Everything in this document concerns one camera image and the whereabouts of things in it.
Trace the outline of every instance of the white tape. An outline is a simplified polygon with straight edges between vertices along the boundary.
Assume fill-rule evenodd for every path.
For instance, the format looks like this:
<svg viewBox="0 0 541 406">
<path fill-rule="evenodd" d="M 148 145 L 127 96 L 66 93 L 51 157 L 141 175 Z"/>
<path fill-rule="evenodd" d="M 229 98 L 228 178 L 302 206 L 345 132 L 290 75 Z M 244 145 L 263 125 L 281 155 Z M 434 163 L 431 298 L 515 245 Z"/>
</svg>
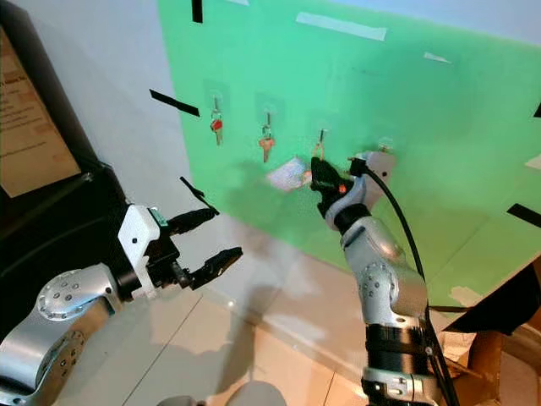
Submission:
<svg viewBox="0 0 541 406">
<path fill-rule="evenodd" d="M 351 21 L 333 19 L 320 14 L 301 12 L 297 15 L 296 21 L 300 24 L 314 25 L 327 30 L 339 31 L 351 34 L 352 36 L 361 36 L 375 41 L 385 41 L 385 35 L 387 34 L 386 28 L 368 27 L 366 25 L 352 23 Z"/>
<path fill-rule="evenodd" d="M 480 294 L 467 286 L 455 286 L 451 289 L 449 297 L 466 307 L 476 305 L 477 302 L 483 298 Z"/>
<path fill-rule="evenodd" d="M 249 6 L 250 5 L 248 0 L 227 0 L 227 1 L 230 2 L 230 3 L 240 4 L 241 6 Z"/>
<path fill-rule="evenodd" d="M 425 52 L 423 55 L 423 58 L 431 59 L 433 61 L 438 61 L 438 62 L 443 62 L 443 63 L 451 63 L 451 61 L 448 61 L 447 59 L 440 57 L 438 55 L 435 55 L 433 53 L 430 53 L 430 52 Z"/>
<path fill-rule="evenodd" d="M 526 166 L 532 167 L 533 169 L 541 169 L 541 154 L 526 162 Z"/>
</svg>

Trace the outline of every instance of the cable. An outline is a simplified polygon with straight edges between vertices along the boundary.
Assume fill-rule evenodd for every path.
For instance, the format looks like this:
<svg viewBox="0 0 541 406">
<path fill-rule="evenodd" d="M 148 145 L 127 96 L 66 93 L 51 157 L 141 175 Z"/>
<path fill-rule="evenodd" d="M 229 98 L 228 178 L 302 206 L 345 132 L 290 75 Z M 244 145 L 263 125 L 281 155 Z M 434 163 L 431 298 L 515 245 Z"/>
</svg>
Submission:
<svg viewBox="0 0 541 406">
<path fill-rule="evenodd" d="M 387 199 L 389 199 L 389 201 L 391 202 L 391 205 L 395 210 L 398 219 L 400 220 L 400 224 L 402 225 L 404 233 L 406 234 L 407 242 L 409 243 L 410 249 L 412 251 L 413 260 L 415 261 L 415 267 L 417 268 L 417 272 L 425 281 L 426 279 L 424 276 L 423 264 L 417 250 L 417 245 L 415 244 L 415 240 L 413 239 L 412 230 L 407 224 L 406 217 L 404 216 L 400 205 L 396 201 L 395 196 L 391 193 L 385 182 L 381 180 L 380 177 L 376 175 L 372 170 L 370 170 L 366 165 L 363 166 L 363 171 L 367 173 L 378 184 L 381 190 L 383 190 L 383 192 L 385 193 L 385 196 L 387 196 Z M 458 396 L 456 395 L 456 390 L 451 379 L 451 375 L 449 375 L 449 370 L 447 369 L 447 364 L 445 363 L 445 357 L 443 356 L 440 342 L 438 341 L 434 326 L 432 325 L 432 321 L 430 320 L 428 305 L 424 311 L 424 318 L 426 321 L 426 330 L 429 335 L 429 341 L 434 351 L 434 356 L 429 356 L 430 363 L 432 365 L 432 369 L 434 370 L 434 374 L 436 375 L 436 379 L 440 384 L 441 391 L 443 392 L 443 395 L 445 397 L 445 402 L 449 406 L 460 406 L 458 402 Z"/>
</svg>

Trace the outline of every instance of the gold key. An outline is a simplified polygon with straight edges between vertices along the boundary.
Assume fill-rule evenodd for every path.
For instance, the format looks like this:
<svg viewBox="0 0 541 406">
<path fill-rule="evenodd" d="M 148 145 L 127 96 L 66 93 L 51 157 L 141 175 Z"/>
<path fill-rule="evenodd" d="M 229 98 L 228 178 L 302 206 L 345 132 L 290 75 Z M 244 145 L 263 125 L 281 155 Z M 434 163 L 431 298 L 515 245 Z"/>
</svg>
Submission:
<svg viewBox="0 0 541 406">
<path fill-rule="evenodd" d="M 272 147 L 275 145 L 274 138 L 262 138 L 260 140 L 260 147 L 263 148 L 263 163 L 269 160 L 269 152 L 271 152 Z"/>
</svg>

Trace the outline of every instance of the key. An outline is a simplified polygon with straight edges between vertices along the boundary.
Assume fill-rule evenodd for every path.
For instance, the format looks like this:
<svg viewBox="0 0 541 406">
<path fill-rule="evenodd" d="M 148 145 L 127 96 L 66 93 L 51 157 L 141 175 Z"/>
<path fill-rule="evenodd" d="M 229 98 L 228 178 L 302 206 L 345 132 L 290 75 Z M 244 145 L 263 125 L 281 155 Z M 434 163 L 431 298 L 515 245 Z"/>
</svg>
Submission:
<svg viewBox="0 0 541 406">
<path fill-rule="evenodd" d="M 210 123 L 210 129 L 216 135 L 216 145 L 221 144 L 221 128 L 222 127 L 223 127 L 223 122 L 219 118 L 212 120 L 212 123 Z"/>
<path fill-rule="evenodd" d="M 269 152 L 272 147 L 275 145 L 274 138 L 262 138 L 260 140 L 260 147 L 263 148 L 263 163 L 266 163 L 269 160 Z"/>
</svg>

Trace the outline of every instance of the green wall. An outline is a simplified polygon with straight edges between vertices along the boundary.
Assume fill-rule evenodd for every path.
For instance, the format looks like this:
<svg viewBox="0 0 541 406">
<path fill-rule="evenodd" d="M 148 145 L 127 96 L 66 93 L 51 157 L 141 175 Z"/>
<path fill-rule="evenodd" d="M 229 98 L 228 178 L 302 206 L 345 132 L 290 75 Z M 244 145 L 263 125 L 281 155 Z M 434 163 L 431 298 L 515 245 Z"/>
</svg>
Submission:
<svg viewBox="0 0 541 406">
<path fill-rule="evenodd" d="M 339 235 L 309 189 L 272 189 L 265 174 L 294 156 L 308 160 L 319 129 L 325 158 L 346 168 L 356 152 L 389 145 L 390 186 L 411 224 L 434 304 L 452 305 L 453 286 L 486 294 L 541 251 L 541 230 L 508 214 L 513 203 L 541 212 L 541 48 L 324 0 L 159 2 L 195 184 L 247 224 L 346 268 Z M 388 29 L 373 41 L 295 21 L 323 14 Z M 424 58 L 426 52 L 451 63 Z M 209 129 L 220 97 L 224 143 Z M 262 162 L 265 109 L 276 147 Z M 386 201 L 374 214 L 406 247 Z"/>
</svg>

